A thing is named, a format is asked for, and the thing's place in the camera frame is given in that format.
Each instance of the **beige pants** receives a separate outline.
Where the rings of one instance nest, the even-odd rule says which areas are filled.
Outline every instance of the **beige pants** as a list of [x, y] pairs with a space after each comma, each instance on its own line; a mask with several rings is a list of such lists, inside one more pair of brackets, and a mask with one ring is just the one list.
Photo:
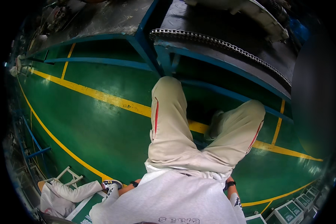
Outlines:
[[217, 125], [218, 137], [204, 150], [197, 150], [187, 121], [187, 100], [181, 83], [169, 76], [152, 90], [152, 130], [147, 163], [230, 175], [249, 153], [263, 125], [265, 109], [250, 100], [225, 112]]

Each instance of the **blue metal frame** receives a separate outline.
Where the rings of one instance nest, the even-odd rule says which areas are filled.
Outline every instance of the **blue metal frame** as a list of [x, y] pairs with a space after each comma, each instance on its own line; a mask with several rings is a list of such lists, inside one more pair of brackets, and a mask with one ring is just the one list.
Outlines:
[[[41, 156], [42, 156], [42, 160], [43, 160], [43, 164], [44, 164], [46, 173], [48, 174], [48, 177], [50, 178], [51, 175], [50, 175], [50, 173], [49, 173], [49, 171], [48, 171], [48, 169], [47, 169], [47, 165], [46, 165], [46, 162], [45, 162], [45, 158], [44, 158], [43, 153], [45, 153], [46, 151], [50, 150], [51, 147], [47, 147], [47, 148], [45, 148], [45, 149], [42, 149], [42, 148], [41, 148], [41, 146], [40, 146], [39, 143], [37, 142], [36, 138], [34, 137], [34, 135], [33, 135], [32, 131], [31, 131], [31, 129], [30, 129], [30, 127], [29, 127], [29, 125], [28, 125], [28, 123], [27, 123], [27, 121], [26, 121], [26, 119], [25, 119], [25, 116], [24, 116], [24, 114], [22, 113], [22, 110], [21, 110], [21, 109], [19, 109], [19, 110], [15, 110], [14, 113], [15, 113], [15, 114], [13, 115], [13, 127], [14, 127], [14, 130], [15, 130], [15, 134], [17, 135], [17, 137], [18, 137], [18, 139], [19, 139], [19, 144], [20, 144], [20, 148], [21, 148], [21, 151], [22, 151], [22, 155], [23, 155], [23, 157], [24, 157], [24, 159], [25, 159], [26, 166], [28, 167], [28, 170], [29, 170], [29, 172], [30, 172], [30, 175], [31, 175], [32, 179], [33, 179], [33, 175], [32, 175], [32, 173], [31, 173], [31, 169], [30, 169], [30, 166], [29, 166], [29, 159], [31, 159], [31, 158], [33, 158], [33, 157], [35, 157], [35, 156], [38, 156], [38, 155], [41, 155]], [[35, 153], [33, 153], [33, 154], [30, 154], [30, 155], [26, 155], [26, 154], [25, 154], [25, 149], [24, 149], [24, 147], [23, 147], [23, 145], [22, 145], [22, 142], [23, 142], [23, 141], [21, 141], [21, 137], [20, 137], [20, 135], [19, 135], [19, 133], [18, 133], [18, 129], [17, 129], [16, 124], [15, 124], [16, 119], [20, 119], [20, 118], [22, 118], [22, 119], [24, 120], [25, 126], [27, 127], [27, 129], [28, 129], [28, 131], [29, 131], [29, 133], [30, 133], [30, 135], [31, 135], [31, 138], [33, 139], [34, 143], [36, 144], [37, 148], [39, 149], [39, 151], [37, 151], [37, 152], [35, 152]]]
[[[49, 174], [49, 172], [48, 172], [48, 169], [47, 169], [47, 166], [46, 166], [46, 162], [45, 162], [45, 159], [44, 159], [44, 157], [43, 157], [43, 153], [46, 152], [47, 150], [50, 150], [51, 147], [47, 147], [47, 148], [45, 148], [45, 149], [42, 149], [42, 148], [40, 147], [40, 145], [39, 145], [39, 143], [37, 142], [36, 138], [35, 138], [34, 135], [32, 134], [32, 132], [31, 132], [31, 130], [30, 130], [30, 128], [29, 128], [29, 125], [27, 124], [27, 121], [25, 120], [25, 117], [24, 117], [24, 115], [22, 114], [21, 110], [18, 110], [18, 111], [19, 111], [19, 113], [20, 113], [21, 115], [20, 115], [20, 116], [13, 116], [13, 128], [14, 128], [15, 135], [16, 135], [17, 138], [18, 138], [18, 143], [19, 143], [19, 145], [20, 145], [21, 153], [22, 153], [22, 156], [24, 157], [24, 161], [25, 161], [25, 164], [26, 164], [26, 166], [27, 166], [27, 169], [28, 169], [28, 171], [29, 171], [29, 173], [30, 173], [30, 176], [31, 176], [32, 180], [34, 180], [34, 174], [32, 173], [32, 170], [31, 170], [31, 168], [30, 168], [30, 166], [29, 166], [29, 164], [30, 164], [29, 159], [31, 159], [31, 158], [33, 158], [34, 156], [37, 156], [37, 155], [42, 155], [42, 159], [43, 159], [44, 167], [45, 167], [46, 172], [47, 172], [47, 174], [49, 175], [49, 178], [50, 178], [50, 174]], [[18, 128], [17, 128], [17, 126], [16, 126], [16, 124], [15, 124], [15, 123], [16, 123], [16, 118], [22, 118], [22, 119], [24, 120], [25, 125], [26, 125], [27, 129], [29, 130], [29, 133], [30, 133], [32, 139], [34, 140], [35, 144], [36, 144], [37, 147], [39, 148], [39, 151], [38, 151], [38, 152], [35, 152], [35, 153], [31, 154], [31, 155], [26, 155], [26, 154], [25, 154], [25, 148], [24, 148], [24, 146], [22, 145], [23, 140], [21, 139], [21, 136], [20, 136], [20, 134], [19, 134], [19, 132], [18, 132]], [[34, 185], [34, 186], [35, 186], [36, 190], [37, 190], [38, 192], [40, 192], [40, 189], [38, 188], [38, 186], [37, 186], [37, 185]]]
[[150, 15], [154, 11], [155, 7], [157, 6], [159, 0], [154, 0], [149, 9], [147, 10], [146, 14], [144, 15], [142, 21], [140, 22], [137, 32], [134, 35], [126, 35], [125, 33], [121, 34], [99, 34], [90, 37], [83, 37], [83, 38], [74, 38], [69, 41], [56, 44], [52, 47], [58, 47], [63, 45], [68, 45], [72, 43], [79, 43], [85, 41], [97, 41], [97, 40], [108, 40], [108, 39], [126, 39], [134, 49], [139, 53], [139, 55], [145, 60], [146, 63], [135, 62], [135, 61], [128, 61], [128, 60], [118, 60], [112, 58], [91, 58], [91, 57], [76, 57], [76, 58], [56, 58], [56, 59], [49, 59], [44, 60], [35, 59], [34, 57], [30, 57], [28, 59], [35, 60], [38, 62], [48, 63], [53, 65], [54, 62], [91, 62], [91, 63], [102, 63], [108, 65], [119, 65], [119, 66], [126, 66], [136, 69], [143, 69], [147, 71], [153, 71], [158, 78], [161, 77], [163, 71], [161, 67], [158, 65], [156, 56], [154, 51], [150, 48], [146, 38], [143, 34], [144, 26], [146, 25]]
[[100, 63], [100, 64], [107, 64], [107, 65], [119, 65], [125, 66], [135, 69], [143, 69], [147, 71], [152, 71], [152, 69], [146, 64], [131, 60], [119, 60], [119, 59], [112, 59], [112, 58], [91, 58], [91, 57], [77, 57], [77, 58], [55, 58], [55, 59], [48, 59], [45, 60], [45, 63], [48, 62], [90, 62], [90, 63]]
[[182, 48], [174, 47], [169, 42], [166, 42], [166, 41], [163, 41], [163, 40], [157, 40], [155, 42], [154, 48], [157, 52], [158, 60], [161, 63], [161, 66], [164, 70], [165, 75], [168, 75], [168, 76], [172, 75], [172, 71], [173, 71], [172, 70], [172, 63], [170, 61], [170, 56], [169, 55], [171, 53], [175, 53], [175, 54], [195, 58], [197, 60], [202, 60], [202, 61], [208, 62], [210, 64], [219, 66], [221, 68], [224, 68], [226, 70], [232, 71], [232, 72], [234, 72], [238, 75], [241, 75], [241, 76], [255, 82], [256, 84], [264, 87], [265, 89], [269, 90], [270, 92], [272, 92], [275, 95], [284, 99], [286, 102], [291, 103], [291, 99], [289, 99], [286, 95], [284, 95], [283, 93], [278, 91], [276, 88], [272, 87], [271, 85], [264, 82], [260, 78], [254, 76], [254, 75], [251, 75], [250, 73], [248, 73], [247, 71], [245, 71], [242, 68], [239, 68], [236, 65], [224, 62], [222, 60], [212, 58], [210, 56], [195, 53], [195, 52], [192, 52], [188, 49], [182, 49]]
[[[243, 95], [240, 95], [236, 92], [233, 92], [233, 91], [230, 91], [230, 90], [227, 90], [227, 89], [224, 89], [222, 87], [219, 87], [219, 86], [215, 86], [213, 84], [209, 84], [209, 83], [205, 83], [205, 82], [202, 82], [202, 81], [197, 81], [197, 80], [180, 80], [181, 83], [183, 84], [188, 84], [188, 85], [192, 85], [192, 86], [197, 86], [197, 87], [201, 87], [201, 88], [205, 88], [205, 89], [208, 89], [210, 91], [213, 91], [213, 92], [216, 92], [216, 93], [219, 93], [219, 94], [222, 94], [224, 96], [228, 96], [228, 97], [231, 97], [233, 99], [237, 99], [239, 101], [242, 101], [242, 102], [246, 102], [246, 101], [249, 101], [251, 100], [250, 98], [246, 97], [246, 96], [243, 96]], [[265, 111], [268, 112], [269, 114], [273, 114], [291, 124], [294, 124], [293, 120], [289, 117], [287, 117], [286, 115], [268, 107], [268, 106], [265, 106], [264, 105], [264, 108], [265, 108]]]

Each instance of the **knee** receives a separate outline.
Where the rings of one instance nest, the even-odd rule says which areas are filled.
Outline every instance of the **knee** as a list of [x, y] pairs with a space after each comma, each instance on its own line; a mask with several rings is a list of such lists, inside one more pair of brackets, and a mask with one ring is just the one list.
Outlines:
[[265, 108], [264, 105], [257, 100], [250, 100], [246, 102], [246, 106], [249, 108], [249, 111], [256, 116], [261, 116], [264, 118], [265, 116]]
[[152, 95], [156, 92], [177, 92], [182, 91], [182, 84], [176, 78], [171, 76], [164, 76], [158, 80], [156, 85], [153, 87]]

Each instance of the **yellow floor line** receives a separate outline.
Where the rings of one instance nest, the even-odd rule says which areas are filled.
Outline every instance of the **yellow floor line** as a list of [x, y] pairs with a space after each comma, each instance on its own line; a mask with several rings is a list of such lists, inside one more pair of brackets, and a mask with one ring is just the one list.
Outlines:
[[269, 207], [269, 205], [271, 204], [271, 202], [273, 202], [273, 201], [270, 201], [269, 204], [264, 208], [264, 210], [261, 211], [260, 214], [262, 214], [263, 212], [265, 212], [265, 210]]
[[44, 123], [42, 123], [42, 121], [40, 120], [40, 118], [37, 116], [36, 112], [34, 111], [34, 109], [32, 108], [31, 104], [29, 103], [29, 101], [27, 100], [27, 97], [22, 89], [21, 83], [18, 82], [18, 84], [20, 85], [21, 88], [21, 92], [28, 104], [28, 106], [30, 107], [32, 114], [36, 117], [37, 121], [40, 123], [40, 125], [43, 127], [43, 129], [47, 132], [47, 134], [65, 151], [67, 152], [67, 154], [69, 154], [72, 158], [74, 158], [77, 162], [79, 162], [81, 165], [83, 165], [85, 168], [87, 168], [88, 170], [90, 170], [92, 173], [95, 173], [96, 175], [98, 175], [99, 177], [101, 177], [104, 180], [112, 180], [111, 177], [107, 176], [106, 174], [98, 171], [97, 169], [93, 168], [92, 166], [90, 166], [89, 164], [87, 164], [85, 161], [83, 161], [82, 159], [80, 159], [77, 155], [75, 155], [73, 152], [71, 152], [66, 146], [64, 146], [50, 131], [49, 129], [47, 129], [47, 127], [44, 125]]
[[299, 187], [298, 189], [296, 190], [293, 190], [289, 193], [286, 193], [286, 194], [283, 194], [283, 195], [279, 195], [279, 196], [276, 196], [276, 197], [272, 197], [272, 198], [269, 198], [269, 199], [265, 199], [265, 200], [261, 200], [261, 201], [255, 201], [255, 202], [248, 202], [248, 203], [242, 203], [242, 206], [243, 207], [246, 207], [246, 206], [253, 206], [253, 205], [260, 205], [260, 204], [264, 204], [264, 203], [268, 203], [268, 202], [271, 202], [271, 201], [274, 201], [274, 200], [277, 200], [277, 199], [280, 199], [280, 198], [283, 198], [283, 197], [286, 197], [286, 196], [289, 196], [297, 191], [300, 191], [301, 189], [305, 188], [306, 186], [309, 186], [310, 184], [314, 183], [316, 180], [302, 186], [302, 187]]
[[[282, 100], [282, 102], [281, 102], [280, 113], [282, 113], [282, 114], [284, 113], [284, 108], [285, 108], [285, 100]], [[275, 133], [274, 133], [273, 141], [271, 142], [272, 145], [275, 145], [275, 143], [276, 143], [276, 139], [278, 138], [278, 134], [279, 134], [279, 131], [280, 131], [281, 122], [282, 122], [282, 119], [279, 118], [278, 123], [277, 123], [277, 125], [276, 125], [276, 129], [275, 129]]]
[[[70, 52], [68, 53], [67, 58], [70, 58], [70, 57], [71, 57], [71, 54], [72, 54], [72, 51], [73, 51], [73, 48], [75, 47], [75, 45], [76, 45], [76, 43], [73, 43], [73, 44], [72, 44], [71, 49], [70, 49]], [[66, 73], [67, 65], [68, 65], [68, 61], [65, 62], [65, 66], [63, 67], [63, 71], [62, 71], [61, 79], [64, 79], [64, 78], [65, 78], [65, 73]]]
[[[36, 71], [36, 70], [33, 70], [32, 69], [32, 72], [33, 73], [35, 73], [35, 74], [37, 74], [37, 75], [39, 75], [39, 74], [44, 74], [44, 75], [46, 75], [46, 76], [48, 76], [48, 79], [49, 80], [51, 80], [51, 78], [52, 78], [52, 80], [55, 80], [55, 81], [57, 81], [57, 80], [61, 80], [60, 78], [56, 78], [56, 77], [54, 77], [54, 76], [50, 76], [50, 75], [48, 75], [48, 74], [45, 74], [45, 73], [42, 73], [42, 72], [39, 72], [39, 71]], [[40, 118], [38, 117], [38, 115], [36, 114], [36, 112], [33, 110], [33, 108], [32, 108], [32, 106], [31, 106], [31, 104], [29, 103], [29, 101], [28, 101], [28, 99], [27, 99], [27, 97], [26, 97], [26, 95], [25, 95], [25, 93], [24, 93], [24, 91], [23, 91], [23, 89], [22, 89], [22, 86], [21, 86], [21, 84], [20, 84], [20, 81], [18, 80], [18, 84], [19, 84], [19, 86], [20, 86], [20, 89], [21, 89], [21, 92], [22, 92], [22, 94], [23, 94], [23, 96], [24, 96], [24, 98], [25, 98], [25, 100], [26, 100], [26, 102], [27, 102], [27, 104], [28, 104], [28, 106], [30, 107], [30, 109], [31, 109], [31, 111], [32, 111], [32, 113], [34, 114], [34, 116], [36, 117], [36, 119], [37, 119], [37, 121], [40, 123], [40, 125], [42, 126], [42, 128], [47, 132], [47, 134], [65, 151], [65, 152], [67, 152], [67, 154], [69, 154], [72, 158], [74, 158], [77, 162], [79, 162], [81, 165], [83, 165], [85, 168], [87, 168], [88, 170], [90, 170], [91, 172], [93, 172], [93, 173], [95, 173], [96, 175], [98, 175], [98, 176], [100, 176], [100, 177], [102, 177], [102, 180], [105, 180], [105, 179], [108, 179], [108, 180], [112, 180], [112, 178], [111, 177], [109, 177], [109, 176], [107, 176], [107, 175], [105, 175], [104, 173], [102, 173], [102, 172], [100, 172], [100, 171], [98, 171], [97, 169], [95, 169], [95, 168], [93, 168], [92, 166], [90, 166], [89, 164], [87, 164], [85, 161], [83, 161], [82, 159], [80, 159], [79, 157], [77, 157], [73, 152], [71, 152], [66, 146], [64, 146], [50, 131], [49, 131], [49, 129], [47, 129], [47, 127], [44, 125], [44, 123], [42, 123], [42, 121], [40, 120]], [[200, 123], [198, 123], [198, 122], [194, 122], [194, 121], [191, 121], [191, 123], [189, 124], [189, 127], [193, 127], [193, 128], [195, 128], [195, 129], [197, 129], [197, 130], [205, 130], [207, 127], [208, 127], [208, 125], [205, 125], [205, 124], [201, 124], [201, 126], [199, 126], [198, 124], [200, 124]], [[288, 195], [290, 195], [290, 194], [293, 194], [293, 193], [295, 193], [295, 192], [297, 192], [297, 191], [299, 191], [299, 190], [301, 190], [302, 188], [305, 188], [306, 186], [309, 186], [310, 184], [312, 184], [314, 181], [312, 181], [312, 182], [310, 182], [310, 183], [308, 183], [308, 184], [306, 184], [305, 186], [302, 186], [302, 187], [300, 187], [300, 188], [298, 188], [298, 189], [296, 189], [296, 190], [294, 190], [294, 191], [291, 191], [291, 192], [289, 192], [289, 193], [286, 193], [286, 194], [283, 194], [283, 195], [280, 195], [280, 196], [276, 196], [276, 197], [274, 197], [274, 198], [270, 198], [270, 199], [266, 199], [266, 200], [262, 200], [262, 201], [255, 201], [255, 202], [249, 202], [249, 203], [242, 203], [242, 206], [243, 207], [246, 207], [246, 206], [252, 206], [252, 205], [259, 205], [259, 204], [264, 204], [264, 203], [267, 203], [267, 202], [270, 202], [270, 201], [273, 201], [273, 200], [276, 200], [276, 199], [279, 199], [279, 198], [282, 198], [282, 197], [285, 197], [285, 196], [288, 196]]]
[[[92, 88], [89, 87], [85, 87], [76, 83], [72, 83], [70, 81], [61, 79], [61, 78], [57, 78], [55, 76], [51, 76], [49, 74], [37, 71], [35, 69], [31, 69], [31, 72], [41, 76], [42, 78], [45, 78], [47, 80], [50, 80], [51, 82], [54, 82], [56, 84], [59, 84], [60, 86], [69, 88], [73, 91], [82, 93], [86, 96], [90, 96], [92, 98], [95, 98], [97, 100], [101, 100], [104, 101], [106, 103], [118, 106], [120, 108], [123, 108], [125, 110], [129, 110], [131, 112], [137, 113], [137, 114], [141, 114], [143, 116], [149, 117], [151, 115], [151, 108], [149, 106], [145, 106], [136, 102], [132, 102], [126, 99], [122, 99], [120, 97], [117, 96], [113, 96], [104, 92], [100, 92], [98, 90], [94, 90]], [[189, 123], [189, 129], [194, 131], [194, 132], [198, 132], [198, 133], [202, 133], [204, 134], [204, 132], [208, 129], [208, 125], [206, 124], [202, 124], [196, 121], [192, 121], [192, 120], [188, 120]], [[311, 159], [311, 160], [316, 160], [316, 161], [323, 161], [322, 159], [315, 159], [309, 155], [305, 155], [303, 153], [300, 152], [295, 152], [293, 150], [288, 150], [285, 148], [281, 148], [278, 146], [274, 146], [262, 141], [255, 141], [255, 143], [253, 144], [254, 148], [258, 148], [260, 150], [267, 150], [270, 152], [275, 152], [275, 153], [279, 153], [279, 154], [284, 154], [284, 155], [291, 155], [291, 156], [295, 156], [295, 157], [299, 157], [299, 158], [305, 158], [305, 159]]]

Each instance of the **hand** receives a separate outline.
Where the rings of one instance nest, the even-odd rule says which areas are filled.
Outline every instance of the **hand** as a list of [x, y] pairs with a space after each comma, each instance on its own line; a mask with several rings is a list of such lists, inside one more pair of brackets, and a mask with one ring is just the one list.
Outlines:
[[233, 177], [229, 177], [227, 180], [226, 180], [226, 182], [231, 182], [231, 181], [234, 181], [234, 179], [233, 179]]

